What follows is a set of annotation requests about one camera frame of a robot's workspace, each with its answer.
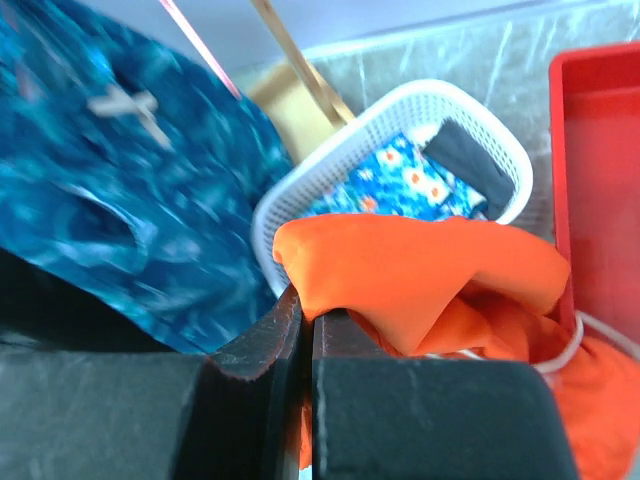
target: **dark gray cloth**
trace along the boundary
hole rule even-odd
[[[513,195],[513,181],[463,127],[446,120],[422,153],[484,195],[489,220],[502,215]]]

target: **floral print fabric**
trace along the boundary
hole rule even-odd
[[[378,213],[427,221],[482,218],[486,199],[444,167],[424,157],[404,134],[393,137],[314,201],[303,216]]]
[[[233,340],[275,303],[250,244],[255,206],[292,165],[269,119],[78,3],[4,4],[20,28],[0,18],[0,248],[175,350]],[[16,64],[37,95],[21,95]],[[137,115],[89,110],[113,86],[153,95],[171,148]]]

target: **folded clothing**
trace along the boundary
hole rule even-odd
[[[462,126],[445,120],[422,153],[483,195],[489,220],[502,215],[513,196],[513,181]]]
[[[427,221],[479,217],[486,198],[441,164],[424,157],[400,133],[352,170],[346,181],[302,215],[378,213]]]

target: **white wall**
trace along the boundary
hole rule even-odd
[[[81,0],[191,56],[197,54],[158,0]],[[281,56],[249,0],[176,0],[228,71]],[[272,0],[302,47],[420,25],[527,0]]]

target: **pink string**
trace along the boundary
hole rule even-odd
[[[171,15],[171,18],[173,18],[173,20],[176,22],[178,27],[180,27],[180,30],[182,30],[182,33],[185,34],[185,36],[189,39],[191,44],[198,51],[202,59],[205,62],[207,62],[207,65],[209,65],[209,67],[211,67],[211,70],[213,70],[213,73],[220,79],[220,81],[224,84],[224,86],[227,87],[227,90],[229,90],[233,94],[233,96],[235,96],[237,99],[240,99],[242,95],[240,94],[240,91],[238,90],[238,88],[233,84],[229,76],[226,74],[226,72],[220,66],[218,61],[211,54],[211,52],[209,51],[207,46],[204,44],[200,36],[196,33],[196,31],[193,29],[193,27],[189,23],[189,20],[187,20],[187,18],[182,14],[182,12],[178,8],[178,6],[174,3],[174,1],[173,0],[159,0],[159,1],[164,7],[164,9],[169,13],[169,15]]]

